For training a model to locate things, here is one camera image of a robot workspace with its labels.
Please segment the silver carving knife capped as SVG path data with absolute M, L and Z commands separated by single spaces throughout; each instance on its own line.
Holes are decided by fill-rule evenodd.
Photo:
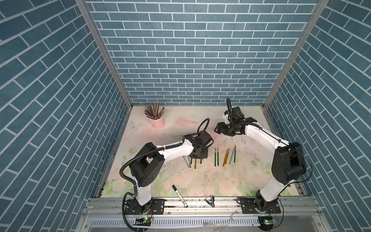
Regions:
M 231 152 L 231 157 L 229 159 L 229 165 L 231 165 L 232 160 L 234 159 L 235 151 L 236 151 L 236 146 L 233 148 L 233 150 Z

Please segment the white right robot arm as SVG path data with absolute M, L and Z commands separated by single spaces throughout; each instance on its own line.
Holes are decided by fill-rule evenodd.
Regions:
M 224 122 L 217 124 L 214 132 L 227 136 L 246 135 L 272 152 L 271 173 L 267 184 L 256 194 L 256 204 L 274 202 L 285 188 L 307 171 L 305 157 L 299 143 L 291 143 L 263 128 L 252 117 L 245 118 L 239 107 L 227 103 Z

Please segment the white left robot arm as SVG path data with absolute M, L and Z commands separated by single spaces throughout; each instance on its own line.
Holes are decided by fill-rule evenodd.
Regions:
M 214 143 L 206 131 L 183 135 L 182 140 L 163 146 L 147 143 L 137 155 L 120 169 L 120 176 L 134 185 L 134 198 L 140 206 L 152 201 L 151 184 L 163 164 L 179 157 L 208 158 L 208 148 Z

